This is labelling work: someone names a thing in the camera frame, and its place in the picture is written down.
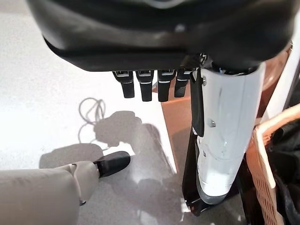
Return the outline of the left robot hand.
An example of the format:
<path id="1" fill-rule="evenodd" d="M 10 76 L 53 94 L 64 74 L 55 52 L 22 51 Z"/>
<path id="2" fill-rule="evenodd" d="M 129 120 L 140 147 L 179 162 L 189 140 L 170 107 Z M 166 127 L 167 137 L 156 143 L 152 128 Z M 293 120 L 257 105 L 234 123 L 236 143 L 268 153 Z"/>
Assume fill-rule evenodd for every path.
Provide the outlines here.
<path id="1" fill-rule="evenodd" d="M 258 112 L 265 62 L 288 45 L 297 0 L 29 0 L 48 47 L 91 72 L 111 71 L 144 101 L 190 81 L 193 174 L 200 198 L 221 202 L 235 180 Z"/>

